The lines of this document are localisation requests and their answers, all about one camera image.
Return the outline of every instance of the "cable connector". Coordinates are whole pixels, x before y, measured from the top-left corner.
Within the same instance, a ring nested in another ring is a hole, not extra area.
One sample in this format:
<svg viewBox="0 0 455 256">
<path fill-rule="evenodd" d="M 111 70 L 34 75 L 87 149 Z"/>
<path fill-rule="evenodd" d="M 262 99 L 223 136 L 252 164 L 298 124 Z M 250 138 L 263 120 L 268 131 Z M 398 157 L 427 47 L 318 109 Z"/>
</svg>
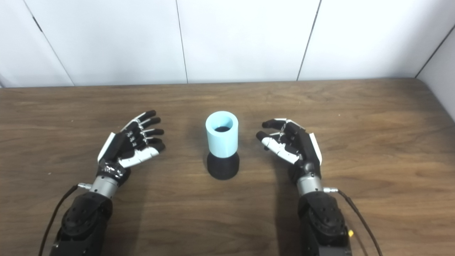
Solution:
<svg viewBox="0 0 455 256">
<path fill-rule="evenodd" d="M 324 193 L 337 193 L 337 188 L 324 188 Z"/>
<path fill-rule="evenodd" d="M 86 189 L 86 190 L 91 189 L 91 184 L 88 184 L 88 183 L 79 183 L 79 184 L 77 184 L 77 186 L 80 187 L 81 189 Z"/>
</svg>

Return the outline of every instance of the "black cable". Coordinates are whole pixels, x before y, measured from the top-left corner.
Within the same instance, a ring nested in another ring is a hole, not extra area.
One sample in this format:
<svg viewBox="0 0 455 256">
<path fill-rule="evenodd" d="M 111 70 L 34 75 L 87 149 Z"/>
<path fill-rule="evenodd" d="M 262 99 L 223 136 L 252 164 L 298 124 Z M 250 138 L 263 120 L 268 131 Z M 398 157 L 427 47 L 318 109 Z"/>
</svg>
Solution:
<svg viewBox="0 0 455 256">
<path fill-rule="evenodd" d="M 44 250 L 44 245 L 46 244 L 47 235 L 49 234 L 49 231 L 51 230 L 52 223 L 54 223 L 54 219 L 56 218 L 60 205 L 63 203 L 63 201 L 65 201 L 66 198 L 68 198 L 68 196 L 70 196 L 74 191 L 76 191 L 76 189 L 77 189 L 77 185 L 72 186 L 70 188 L 70 190 L 68 190 L 68 192 L 66 192 L 63 195 L 63 197 L 60 199 L 60 202 L 58 202 L 54 212 L 52 213 L 51 220 L 49 221 L 49 224 L 47 225 L 46 231 L 44 232 L 43 241 L 41 241 L 40 252 L 38 253 L 38 256 L 43 255 L 43 250 Z"/>
<path fill-rule="evenodd" d="M 367 222 L 365 221 L 365 219 L 362 217 L 360 211 L 357 209 L 357 207 L 355 207 L 354 202 L 351 200 L 350 197 L 348 197 L 348 196 L 347 196 L 345 193 L 343 193 L 341 190 L 338 190 L 338 194 L 340 194 L 342 197 L 344 197 L 344 199 L 346 200 L 346 202 L 348 202 L 348 204 L 351 206 L 352 210 L 354 210 L 354 212 L 357 214 L 357 216 L 359 217 L 359 219 L 362 221 L 362 224 L 364 225 L 365 229 L 368 231 L 368 234 L 371 236 L 371 240 L 373 240 L 374 246 L 376 247 L 376 250 L 378 251 L 379 256 L 383 256 L 383 255 L 382 255 L 382 252 L 381 252 L 381 248 L 379 247 L 379 244 L 378 244 L 378 242 L 376 241 L 376 238 L 374 237 L 373 232 L 371 232 L 371 229 L 368 227 L 368 224 L 367 224 Z"/>
</svg>

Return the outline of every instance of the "wooden table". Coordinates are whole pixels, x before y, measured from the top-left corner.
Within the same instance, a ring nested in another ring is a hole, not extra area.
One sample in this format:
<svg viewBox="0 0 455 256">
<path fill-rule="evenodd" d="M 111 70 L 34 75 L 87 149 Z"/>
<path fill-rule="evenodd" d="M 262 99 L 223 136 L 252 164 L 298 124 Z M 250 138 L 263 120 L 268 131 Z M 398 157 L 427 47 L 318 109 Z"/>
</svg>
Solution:
<svg viewBox="0 0 455 256">
<path fill-rule="evenodd" d="M 353 198 L 384 255 L 454 254 L 454 123 L 422 82 L 379 79 L 1 89 L 0 255 L 36 255 L 61 196 L 94 180 L 109 132 L 149 109 L 167 149 L 118 190 L 103 255 L 297 255 L 297 189 L 255 138 L 279 117 L 316 134 L 324 184 Z M 204 166 L 204 123 L 218 110 L 240 122 L 241 167 L 228 181 Z M 354 255 L 376 255 L 337 198 Z"/>
</svg>

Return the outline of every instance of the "cup opening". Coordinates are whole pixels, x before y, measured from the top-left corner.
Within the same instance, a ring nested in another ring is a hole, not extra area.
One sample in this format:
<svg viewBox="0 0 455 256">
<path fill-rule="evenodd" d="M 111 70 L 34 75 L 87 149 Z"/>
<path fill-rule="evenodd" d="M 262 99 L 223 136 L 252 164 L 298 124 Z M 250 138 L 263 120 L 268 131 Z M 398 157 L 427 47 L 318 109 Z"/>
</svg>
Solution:
<svg viewBox="0 0 455 256">
<path fill-rule="evenodd" d="M 216 116 L 212 119 L 210 126 L 219 133 L 229 131 L 234 126 L 234 121 L 228 116 Z"/>
</svg>

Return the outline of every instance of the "white wall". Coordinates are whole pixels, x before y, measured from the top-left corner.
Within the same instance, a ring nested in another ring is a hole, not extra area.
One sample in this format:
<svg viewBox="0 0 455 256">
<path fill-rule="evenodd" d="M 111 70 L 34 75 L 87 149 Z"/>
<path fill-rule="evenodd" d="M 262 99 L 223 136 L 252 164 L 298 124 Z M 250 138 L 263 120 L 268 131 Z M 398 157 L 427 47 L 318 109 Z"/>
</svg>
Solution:
<svg viewBox="0 0 455 256">
<path fill-rule="evenodd" d="M 299 80 L 415 77 L 454 24 L 453 0 L 322 0 Z"/>
<path fill-rule="evenodd" d="M 23 1 L 0 1 L 0 84 L 73 85 Z"/>
<path fill-rule="evenodd" d="M 452 32 L 417 77 L 425 82 L 455 120 L 455 32 Z"/>
<path fill-rule="evenodd" d="M 319 0 L 25 2 L 43 33 L 0 1 L 8 87 L 414 77 L 455 24 L 453 0 L 322 0 L 303 58 Z"/>
<path fill-rule="evenodd" d="M 319 0 L 178 0 L 188 81 L 295 81 Z"/>
<path fill-rule="evenodd" d="M 186 83 L 173 0 L 25 0 L 76 85 Z"/>
</svg>

